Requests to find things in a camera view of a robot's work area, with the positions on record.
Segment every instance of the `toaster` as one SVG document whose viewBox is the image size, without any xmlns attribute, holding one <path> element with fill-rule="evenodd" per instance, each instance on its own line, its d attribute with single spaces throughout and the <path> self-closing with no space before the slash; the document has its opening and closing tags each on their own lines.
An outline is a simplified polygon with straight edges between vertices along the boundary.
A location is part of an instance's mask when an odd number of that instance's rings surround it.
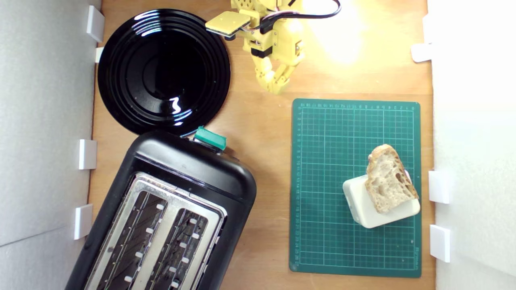
<svg viewBox="0 0 516 290">
<path fill-rule="evenodd" d="M 220 140 L 137 137 L 65 289 L 218 289 L 256 196 Z"/>
</svg>

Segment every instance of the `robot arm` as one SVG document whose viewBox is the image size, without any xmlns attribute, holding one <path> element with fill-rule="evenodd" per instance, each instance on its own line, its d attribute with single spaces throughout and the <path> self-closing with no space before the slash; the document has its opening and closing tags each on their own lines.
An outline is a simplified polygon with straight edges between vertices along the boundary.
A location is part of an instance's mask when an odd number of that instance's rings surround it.
<svg viewBox="0 0 516 290">
<path fill-rule="evenodd" d="M 302 0 L 231 0 L 238 12 L 226 11 L 206 23 L 206 29 L 223 35 L 228 40 L 244 38 L 244 51 L 251 54 L 256 79 L 267 91 L 281 93 L 290 81 L 290 75 L 304 58 L 302 25 L 299 18 L 328 18 L 328 15 L 307 15 L 291 10 Z M 280 65 L 273 70 L 271 59 Z"/>
</svg>

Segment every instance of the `wooden surface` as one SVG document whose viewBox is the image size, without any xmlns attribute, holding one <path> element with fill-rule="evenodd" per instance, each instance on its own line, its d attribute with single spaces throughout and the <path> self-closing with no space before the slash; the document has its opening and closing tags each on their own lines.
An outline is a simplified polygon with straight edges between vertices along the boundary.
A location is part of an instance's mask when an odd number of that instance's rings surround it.
<svg viewBox="0 0 516 290">
<path fill-rule="evenodd" d="M 331 1 L 304 0 L 317 12 Z M 236 156 L 253 173 L 256 202 L 221 289 L 435 289 L 435 261 L 429 254 L 426 173 L 433 166 L 430 65 L 415 64 L 410 45 L 423 41 L 425 0 L 341 0 L 342 12 L 328 20 L 303 21 L 307 58 L 282 95 L 262 90 L 242 40 L 228 42 L 232 83 L 218 116 L 207 126 L 227 136 Z M 103 0 L 105 35 L 146 10 L 176 8 L 210 19 L 230 9 L 229 0 Z M 295 98 L 417 101 L 421 104 L 423 164 L 423 275 L 420 279 L 294 273 L 288 269 L 291 107 Z M 89 201 L 96 215 L 135 135 L 107 112 L 96 88 L 93 139 L 98 165 Z"/>
</svg>

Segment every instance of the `black plate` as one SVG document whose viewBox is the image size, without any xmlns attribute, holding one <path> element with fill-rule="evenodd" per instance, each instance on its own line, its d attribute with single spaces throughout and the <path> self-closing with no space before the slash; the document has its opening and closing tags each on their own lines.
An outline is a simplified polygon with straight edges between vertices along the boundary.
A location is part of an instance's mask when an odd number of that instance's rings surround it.
<svg viewBox="0 0 516 290">
<path fill-rule="evenodd" d="M 107 41 L 99 62 L 100 95 L 125 128 L 178 136 L 206 125 L 228 94 L 228 52 L 205 21 L 175 9 L 147 11 Z"/>
</svg>

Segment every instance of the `green cutting mat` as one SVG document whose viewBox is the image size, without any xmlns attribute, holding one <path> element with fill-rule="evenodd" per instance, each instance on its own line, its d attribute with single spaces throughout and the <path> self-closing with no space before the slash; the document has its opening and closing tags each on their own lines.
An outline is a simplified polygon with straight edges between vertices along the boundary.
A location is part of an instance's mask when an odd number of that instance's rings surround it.
<svg viewBox="0 0 516 290">
<path fill-rule="evenodd" d="M 366 229 L 342 191 L 365 174 L 374 147 L 388 143 L 421 193 L 419 104 L 296 99 L 292 110 L 290 269 L 420 277 L 421 213 Z"/>
</svg>

